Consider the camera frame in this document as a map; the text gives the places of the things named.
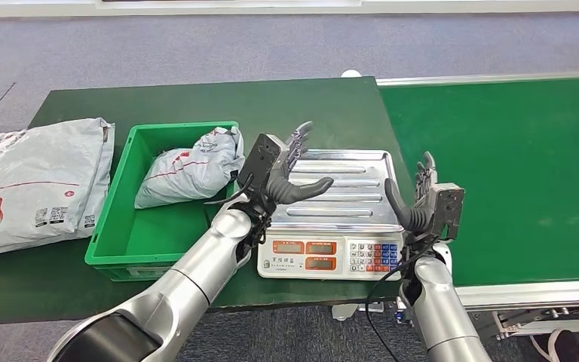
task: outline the floor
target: floor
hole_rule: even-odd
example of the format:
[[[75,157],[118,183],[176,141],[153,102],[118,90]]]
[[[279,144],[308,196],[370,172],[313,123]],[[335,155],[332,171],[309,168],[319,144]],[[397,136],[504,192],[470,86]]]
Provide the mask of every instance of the floor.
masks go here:
[[[0,20],[0,132],[25,127],[53,89],[337,77],[579,71],[579,14],[301,15]],[[401,360],[412,328],[377,314]],[[74,322],[0,325],[0,361],[43,360]],[[526,339],[493,360],[537,360]],[[178,360],[390,360],[362,315],[326,307],[209,314]]]

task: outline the digital weighing scale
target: digital weighing scale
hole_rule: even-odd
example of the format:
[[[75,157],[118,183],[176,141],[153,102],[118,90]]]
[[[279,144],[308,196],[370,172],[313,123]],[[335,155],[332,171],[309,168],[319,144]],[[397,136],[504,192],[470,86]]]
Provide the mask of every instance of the digital weighing scale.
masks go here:
[[[262,277],[373,281],[396,267],[404,230],[385,197],[384,180],[395,179],[390,154],[312,150],[289,181],[301,185],[325,176],[334,179],[325,194],[278,205],[259,245]]]

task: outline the black cable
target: black cable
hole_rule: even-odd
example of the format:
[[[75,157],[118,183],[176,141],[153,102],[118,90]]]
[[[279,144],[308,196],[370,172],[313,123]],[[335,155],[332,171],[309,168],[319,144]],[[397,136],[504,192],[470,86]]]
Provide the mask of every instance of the black cable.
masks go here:
[[[428,244],[425,246],[425,248],[423,250],[421,250],[419,253],[417,253],[416,255],[411,257],[410,259],[406,260],[405,262],[403,262],[403,260],[401,259],[396,264],[396,268],[394,268],[393,270],[390,270],[387,274],[383,275],[382,278],[380,278],[378,281],[376,281],[376,283],[374,283],[374,286],[369,291],[369,294],[367,295],[367,298],[365,299],[365,316],[367,317],[367,321],[369,322],[369,325],[371,326],[372,330],[374,330],[374,333],[376,333],[376,336],[378,337],[378,339],[381,340],[381,343],[383,344],[385,349],[388,350],[389,354],[391,355],[391,357],[394,359],[395,362],[398,362],[398,358],[396,358],[396,355],[389,348],[388,344],[383,340],[383,337],[376,329],[376,326],[374,326],[374,322],[372,322],[372,318],[369,316],[369,301],[372,298],[372,295],[374,295],[374,292],[378,289],[378,286],[382,282],[386,281],[390,276],[396,274],[397,272],[402,271],[406,266],[412,264],[413,262],[418,260],[421,256],[426,254],[426,252],[432,248],[432,246],[436,243],[437,240],[438,240],[438,238],[431,239],[431,241],[428,242]]]
[[[208,202],[204,203],[204,205],[220,205],[220,204],[225,204],[229,201],[233,201],[235,198],[239,197],[240,194],[244,193],[248,187],[250,187],[253,180],[254,180],[254,174],[250,173],[250,175],[247,177],[247,180],[245,180],[245,184],[243,184],[243,187],[240,188],[240,190],[238,190],[237,192],[235,192],[232,196],[230,196],[229,198],[226,198],[225,200],[208,201]]]
[[[207,214],[207,207],[210,205],[222,205],[225,204],[229,201],[233,201],[235,200],[237,197],[239,197],[241,194],[243,194],[245,192],[245,190],[247,190],[248,187],[250,187],[250,185],[252,185],[252,181],[254,180],[254,175],[253,173],[250,173],[250,175],[247,177],[247,179],[245,180],[245,183],[243,184],[243,187],[240,188],[240,190],[238,190],[237,192],[235,192],[232,196],[230,196],[229,198],[226,198],[224,200],[217,200],[217,201],[208,201],[208,202],[204,202],[203,203],[203,214],[205,215],[205,223],[207,224],[207,228],[209,229],[212,225],[212,220],[210,220],[210,215]]]

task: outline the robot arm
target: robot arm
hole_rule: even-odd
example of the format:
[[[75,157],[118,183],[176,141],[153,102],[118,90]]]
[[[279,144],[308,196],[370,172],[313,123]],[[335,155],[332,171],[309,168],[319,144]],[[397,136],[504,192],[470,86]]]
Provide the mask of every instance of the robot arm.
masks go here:
[[[225,201],[209,230],[149,288],[69,330],[56,344],[51,362],[172,361],[201,316],[232,275],[265,242],[277,204],[323,194],[326,177],[303,186],[288,181],[311,122],[283,143],[260,134],[237,182],[240,191]]]
[[[398,220],[409,232],[400,296],[430,360],[491,362],[437,252],[442,249],[438,240],[449,242],[458,233],[464,190],[453,183],[437,183],[435,162],[429,152],[424,156],[426,165],[418,163],[413,208],[405,205],[394,181],[387,180],[385,186]]]

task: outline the green tabletop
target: green tabletop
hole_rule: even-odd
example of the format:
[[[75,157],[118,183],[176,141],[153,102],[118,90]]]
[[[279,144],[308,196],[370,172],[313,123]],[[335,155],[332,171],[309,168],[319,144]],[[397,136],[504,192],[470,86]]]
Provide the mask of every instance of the green tabletop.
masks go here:
[[[411,172],[465,187],[457,285],[579,281],[579,79],[382,87]]]
[[[313,121],[310,147],[383,149],[399,184],[412,187],[373,78],[124,87],[50,92],[30,127],[103,117],[116,124],[115,160],[135,124],[237,121],[246,147],[258,133],[284,137]],[[0,255],[0,322],[84,318],[145,289],[113,283],[84,263],[87,240],[65,241]],[[363,299],[371,282],[264,279],[256,255],[232,278],[213,308],[336,304]],[[385,285],[378,297],[395,296]]]

